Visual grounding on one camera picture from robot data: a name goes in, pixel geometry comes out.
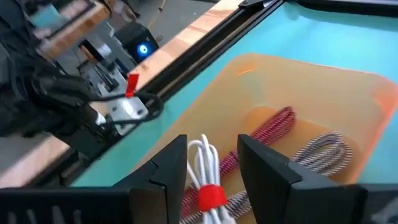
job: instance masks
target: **translucent orange bin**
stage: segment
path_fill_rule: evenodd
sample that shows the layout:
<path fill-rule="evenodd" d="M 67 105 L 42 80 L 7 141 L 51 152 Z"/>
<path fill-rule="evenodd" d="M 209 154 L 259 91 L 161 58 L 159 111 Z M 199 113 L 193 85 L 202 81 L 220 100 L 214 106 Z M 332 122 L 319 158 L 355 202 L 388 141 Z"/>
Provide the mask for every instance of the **translucent orange bin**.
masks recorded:
<path fill-rule="evenodd" d="M 240 55 L 225 66 L 140 164 L 179 134 L 187 134 L 188 140 L 206 134 L 223 158 L 235 149 L 239 133 L 251 134 L 276 111 L 292 106 L 297 124 L 271 147 L 292 157 L 310 139 L 339 131 L 354 157 L 344 171 L 331 178 L 353 183 L 397 106 L 397 93 L 393 82 L 372 73 L 268 55 Z M 189 153 L 190 159 L 195 151 Z M 223 179 L 223 186 L 228 195 L 243 190 L 239 171 Z M 254 223 L 250 214 L 243 219 L 240 223 Z"/>

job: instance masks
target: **electronic device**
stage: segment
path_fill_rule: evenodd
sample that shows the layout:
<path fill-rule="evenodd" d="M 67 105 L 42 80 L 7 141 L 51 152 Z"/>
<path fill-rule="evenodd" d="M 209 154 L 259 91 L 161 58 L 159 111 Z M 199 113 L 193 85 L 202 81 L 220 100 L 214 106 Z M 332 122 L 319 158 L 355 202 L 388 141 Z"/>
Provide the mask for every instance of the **electronic device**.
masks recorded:
<path fill-rule="evenodd" d="M 257 223 L 398 222 L 396 184 L 339 185 L 245 134 L 238 152 Z"/>
<path fill-rule="evenodd" d="M 135 21 L 129 22 L 117 31 L 115 37 L 122 43 L 137 64 L 159 48 L 149 30 Z"/>

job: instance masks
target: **metal plate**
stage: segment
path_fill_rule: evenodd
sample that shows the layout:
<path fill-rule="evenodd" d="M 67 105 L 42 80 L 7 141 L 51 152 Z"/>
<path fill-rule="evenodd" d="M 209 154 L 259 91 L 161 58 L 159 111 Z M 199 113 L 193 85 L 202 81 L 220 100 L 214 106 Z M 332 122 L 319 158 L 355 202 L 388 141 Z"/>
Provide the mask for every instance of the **metal plate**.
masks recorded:
<path fill-rule="evenodd" d="M 108 92 L 103 83 L 98 84 L 99 92 L 103 96 L 111 96 L 117 95 L 120 93 L 125 93 L 127 88 L 127 81 L 120 74 L 120 72 L 115 69 L 109 73 L 109 76 L 114 78 L 119 86 L 115 88 L 113 91 Z M 132 98 L 122 98 L 119 100 L 109 101 L 106 104 L 109 114 L 111 115 L 114 121 L 122 120 L 122 119 L 142 119 L 143 117 L 148 115 L 148 109 L 142 103 L 142 101 L 138 97 Z M 133 124 L 127 125 L 116 125 L 116 129 L 120 135 L 125 135 L 129 130 L 134 127 Z"/>

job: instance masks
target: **wooden surface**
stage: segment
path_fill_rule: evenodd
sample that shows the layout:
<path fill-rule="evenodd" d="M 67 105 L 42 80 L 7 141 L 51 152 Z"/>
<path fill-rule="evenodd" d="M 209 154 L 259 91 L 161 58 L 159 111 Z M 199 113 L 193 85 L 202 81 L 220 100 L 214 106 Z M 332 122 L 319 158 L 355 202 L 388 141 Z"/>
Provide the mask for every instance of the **wooden surface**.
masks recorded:
<path fill-rule="evenodd" d="M 142 88 L 168 64 L 229 16 L 238 8 L 240 2 L 241 0 L 221 0 L 171 41 L 153 53 L 147 60 L 138 65 L 136 68 L 136 71 L 140 73 L 138 88 Z M 49 58 L 57 57 L 72 46 L 74 41 L 79 38 L 79 35 L 81 36 L 83 32 L 88 32 L 92 29 L 95 21 L 104 19 L 104 17 L 108 16 L 108 13 L 104 6 L 98 4 L 85 16 L 87 19 L 78 21 L 74 26 L 68 28 L 65 33 L 59 33 L 46 46 L 43 45 L 46 56 Z M 106 111 L 103 105 L 97 104 L 93 107 L 100 111 Z M 64 142 L 55 137 L 48 138 L 0 177 L 0 187 L 23 186 L 66 152 L 67 149 L 68 146 Z"/>
<path fill-rule="evenodd" d="M 39 46 L 40 51 L 43 52 L 45 57 L 56 59 L 64 51 L 74 46 L 82 37 L 91 32 L 97 24 L 108 18 L 109 11 L 107 8 L 101 3 L 95 2 L 95 4 L 96 6 L 90 9 L 85 15 Z"/>

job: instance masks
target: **coiled cable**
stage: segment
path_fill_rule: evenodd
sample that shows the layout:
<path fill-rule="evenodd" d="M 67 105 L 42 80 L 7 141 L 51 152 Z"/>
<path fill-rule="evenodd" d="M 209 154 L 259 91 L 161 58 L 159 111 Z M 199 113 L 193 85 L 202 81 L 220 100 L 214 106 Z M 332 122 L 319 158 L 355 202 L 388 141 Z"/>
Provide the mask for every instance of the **coiled cable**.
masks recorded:
<path fill-rule="evenodd" d="M 287 106 L 262 123 L 260 127 L 251 134 L 251 137 L 269 146 L 287 134 L 293 128 L 294 124 L 295 112 L 291 106 Z M 238 165 L 238 151 L 235 149 L 220 162 L 221 178 L 237 168 Z M 197 193 L 198 190 L 196 190 L 193 185 L 184 191 L 182 218 L 186 217 L 189 212 L 196 207 Z"/>
<path fill-rule="evenodd" d="M 353 158 L 353 151 L 343 135 L 333 131 L 322 134 L 304 145 L 293 161 L 321 175 L 333 175 L 344 169 Z"/>
<path fill-rule="evenodd" d="M 306 143 L 292 158 L 293 161 L 321 175 L 334 175 L 343 170 L 353 158 L 353 151 L 344 142 L 343 135 L 333 131 L 322 134 Z M 239 218 L 251 210 L 246 191 L 228 198 L 226 209 L 234 218 Z M 200 223 L 200 213 L 189 215 L 180 224 Z"/>
<path fill-rule="evenodd" d="M 200 189 L 206 185 L 220 186 L 220 166 L 216 147 L 209 144 L 204 134 L 201 135 L 201 140 L 192 140 L 188 143 L 188 149 L 192 146 L 198 149 L 195 156 L 195 172 L 189 161 L 187 161 L 187 169 L 195 188 Z M 224 205 L 211 208 L 200 215 L 203 217 L 203 224 L 236 224 Z"/>

